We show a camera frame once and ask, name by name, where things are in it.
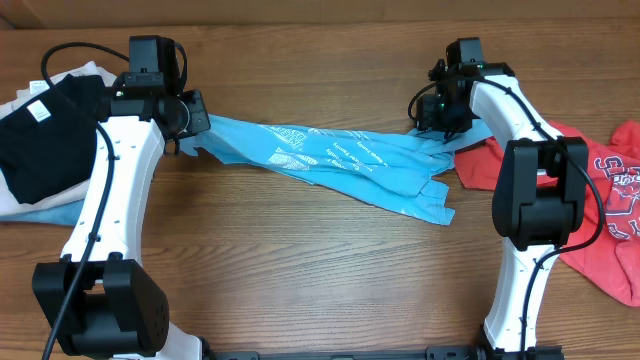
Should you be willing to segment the light blue printed t-shirt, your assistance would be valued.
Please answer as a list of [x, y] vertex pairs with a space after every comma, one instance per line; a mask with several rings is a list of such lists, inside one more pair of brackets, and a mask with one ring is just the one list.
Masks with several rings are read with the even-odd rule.
[[453, 169], [456, 151], [491, 135], [480, 120], [447, 140], [435, 131], [393, 134], [209, 119], [209, 130], [181, 141], [182, 152], [195, 156], [204, 150], [226, 165], [262, 167], [437, 225], [449, 225], [455, 214], [445, 205], [449, 188], [437, 176]]

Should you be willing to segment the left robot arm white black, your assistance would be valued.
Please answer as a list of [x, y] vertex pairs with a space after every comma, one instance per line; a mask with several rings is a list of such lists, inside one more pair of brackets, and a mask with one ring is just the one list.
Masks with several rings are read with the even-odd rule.
[[98, 133], [75, 228], [56, 262], [39, 263], [32, 289], [55, 346], [91, 359], [212, 359], [202, 337], [170, 320], [168, 298], [144, 270], [142, 225], [166, 145], [209, 129], [198, 90], [185, 88], [188, 60], [176, 41], [133, 36], [129, 69], [106, 88], [86, 119]]

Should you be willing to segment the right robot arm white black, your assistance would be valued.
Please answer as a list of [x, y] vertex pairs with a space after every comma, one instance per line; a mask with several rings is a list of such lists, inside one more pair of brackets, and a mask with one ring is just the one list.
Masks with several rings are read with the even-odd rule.
[[551, 269], [584, 219], [589, 151], [547, 123], [525, 98], [514, 71], [485, 60], [477, 37], [459, 38], [429, 72], [430, 85], [408, 105], [419, 130], [445, 141], [481, 120], [503, 150], [492, 199], [502, 236], [498, 284], [476, 344], [430, 346], [428, 359], [561, 359], [561, 347], [539, 346], [536, 324]]

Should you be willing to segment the folded black shirt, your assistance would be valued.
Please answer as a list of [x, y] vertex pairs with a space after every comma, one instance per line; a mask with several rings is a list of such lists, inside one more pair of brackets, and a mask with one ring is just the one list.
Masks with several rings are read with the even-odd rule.
[[1, 171], [20, 204], [35, 204], [91, 176], [98, 75], [66, 76], [1, 120]]

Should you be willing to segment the folded light blue denim garment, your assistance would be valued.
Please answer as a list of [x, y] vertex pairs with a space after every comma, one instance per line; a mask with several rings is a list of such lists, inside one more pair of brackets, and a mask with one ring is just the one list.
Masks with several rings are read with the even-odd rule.
[[1, 221], [74, 226], [80, 217], [83, 205], [84, 201], [79, 200], [49, 209], [5, 215], [1, 217]]

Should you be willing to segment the folded beige shirt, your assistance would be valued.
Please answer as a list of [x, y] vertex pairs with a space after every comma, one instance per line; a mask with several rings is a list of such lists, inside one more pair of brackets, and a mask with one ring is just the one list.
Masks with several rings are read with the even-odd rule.
[[[79, 68], [54, 75], [51, 78], [51, 81], [54, 84], [57, 84], [68, 75], [74, 77], [98, 75], [101, 77], [105, 86], [112, 85], [116, 80], [116, 76], [114, 74], [108, 72], [103, 67], [97, 66], [94, 61], [89, 61]], [[8, 115], [15, 112], [21, 105], [26, 104], [29, 100], [32, 100], [37, 95], [44, 92], [45, 85], [46, 82], [44, 80], [33, 80], [30, 82], [30, 87], [28, 89], [17, 90], [16, 99], [1, 105], [1, 119], [6, 118]], [[88, 187], [89, 181], [85, 180], [63, 190], [62, 192], [46, 197], [35, 204], [19, 203], [9, 190], [5, 176], [1, 175], [1, 215], [17, 215], [32, 211], [45, 210], [82, 200], [86, 195]]]

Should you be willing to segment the cardboard back panel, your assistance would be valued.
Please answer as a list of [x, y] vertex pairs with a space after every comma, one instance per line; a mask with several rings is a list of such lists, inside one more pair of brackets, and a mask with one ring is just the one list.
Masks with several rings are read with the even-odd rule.
[[17, 29], [638, 16], [637, 0], [1, 0]]

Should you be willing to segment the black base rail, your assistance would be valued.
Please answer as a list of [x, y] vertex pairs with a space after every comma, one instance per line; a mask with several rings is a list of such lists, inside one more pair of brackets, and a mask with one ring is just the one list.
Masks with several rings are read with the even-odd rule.
[[539, 347], [520, 352], [489, 350], [481, 346], [429, 346], [425, 350], [310, 352], [260, 354], [255, 351], [214, 352], [205, 347], [206, 360], [564, 360], [560, 347]]

